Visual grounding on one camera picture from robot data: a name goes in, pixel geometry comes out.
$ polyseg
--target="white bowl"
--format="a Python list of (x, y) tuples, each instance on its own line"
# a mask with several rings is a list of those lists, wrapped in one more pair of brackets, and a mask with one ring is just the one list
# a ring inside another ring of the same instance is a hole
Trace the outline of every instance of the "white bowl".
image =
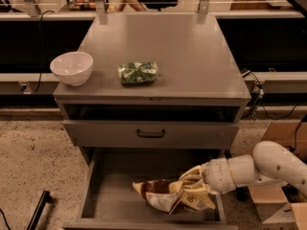
[(52, 60), (50, 69), (60, 81), (79, 86), (92, 74), (93, 57), (85, 52), (65, 53)]

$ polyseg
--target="open drawer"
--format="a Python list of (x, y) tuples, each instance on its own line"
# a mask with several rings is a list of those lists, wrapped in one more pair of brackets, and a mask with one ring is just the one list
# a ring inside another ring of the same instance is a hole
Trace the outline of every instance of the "open drawer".
[(149, 206), (132, 182), (153, 179), (176, 181), (217, 150), (207, 149), (95, 149), (85, 182), (82, 207), (64, 229), (238, 229), (226, 226), (219, 195), (216, 209), (169, 215)]

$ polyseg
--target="cable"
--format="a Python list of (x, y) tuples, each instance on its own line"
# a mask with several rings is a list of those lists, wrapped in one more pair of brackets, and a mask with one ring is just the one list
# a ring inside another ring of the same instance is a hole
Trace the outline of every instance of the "cable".
[[(42, 22), (42, 19), (44, 17), (44, 15), (47, 13), (47, 12), (54, 12), (54, 11), (45, 11), (41, 16), (40, 16), (40, 19), (39, 19), (39, 24), (38, 24), (38, 28), (39, 28), (39, 37), (40, 37), (40, 42), (41, 42), (41, 53), (42, 55), (44, 54), (44, 51), (45, 51), (45, 46), (44, 46), (44, 38), (41, 34), (41, 22)], [(42, 75), (42, 67), (43, 67), (43, 62), (41, 62), (40, 64), (40, 73), (39, 73), (39, 79), (38, 79), (38, 84), (37, 84), (37, 87), (35, 89), (34, 92), (32, 92), (32, 94), (36, 93), (40, 87), (40, 82), (41, 82), (41, 75)]]
[(301, 124), (302, 124), (302, 123), (305, 123), (305, 122), (307, 122), (307, 114), (305, 115), (305, 117), (303, 117), (303, 118), (300, 120), (298, 126), (297, 126), (296, 129), (295, 129), (295, 147), (294, 147), (294, 151), (297, 149), (297, 132), (298, 132), (299, 128), (301, 127)]
[(7, 222), (7, 219), (6, 219), (6, 215), (5, 215), (4, 212), (1, 210), (1, 208), (0, 208), (0, 212), (1, 212), (1, 214), (2, 214), (2, 217), (3, 217), (3, 219), (4, 219), (4, 222), (6, 223), (6, 226), (7, 226), (8, 230), (11, 230), (11, 228), (9, 227), (9, 224), (8, 224), (8, 222)]
[(288, 114), (286, 114), (285, 116), (278, 117), (278, 118), (273, 118), (269, 116), (266, 108), (264, 106), (262, 106), (262, 108), (264, 109), (267, 118), (272, 119), (272, 120), (280, 120), (280, 119), (288, 118), (299, 105), (300, 103), (297, 103)]
[(252, 104), (252, 107), (250, 108), (250, 111), (248, 112), (247, 115), (243, 116), (242, 119), (245, 119), (246, 117), (248, 117), (250, 114), (254, 114), (254, 112), (257, 110), (258, 106), (260, 105), (263, 97), (264, 97), (264, 91), (263, 91), (263, 87), (262, 87), (262, 83), (260, 80), (258, 80), (257, 76), (253, 73), (253, 72), (248, 72), (249, 74), (252, 74), (254, 76), (254, 78), (256, 79), (256, 86), (259, 88), (259, 93), (258, 96), (256, 97), (256, 100), (254, 101), (254, 103)]

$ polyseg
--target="speckled floor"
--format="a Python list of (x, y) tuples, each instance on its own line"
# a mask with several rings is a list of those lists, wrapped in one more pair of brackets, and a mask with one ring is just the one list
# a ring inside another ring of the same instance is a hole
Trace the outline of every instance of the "speckled floor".
[[(283, 116), (285, 111), (274, 115)], [(297, 109), (287, 121), (302, 118), (302, 113), (306, 110)], [(258, 121), (240, 122), (232, 155), (252, 149), (270, 122), (261, 111)], [(85, 172), (83, 157), (70, 142), (57, 109), (0, 109), (0, 208), (11, 230), (27, 228), (44, 190), (55, 201), (46, 205), (37, 230), (59, 230), (64, 221), (74, 220)], [(240, 230), (296, 230), (294, 223), (261, 224), (250, 197), (241, 202), (233, 192), (223, 195), (223, 203), (227, 224), (238, 225)], [(0, 229), (7, 229), (2, 217)]]

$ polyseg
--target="drawer handle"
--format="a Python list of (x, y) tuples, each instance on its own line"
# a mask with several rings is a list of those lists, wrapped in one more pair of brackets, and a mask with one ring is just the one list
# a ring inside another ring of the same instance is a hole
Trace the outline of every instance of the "drawer handle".
[(141, 129), (137, 129), (137, 136), (140, 138), (163, 138), (165, 136), (165, 129), (157, 132), (148, 132), (142, 131)]

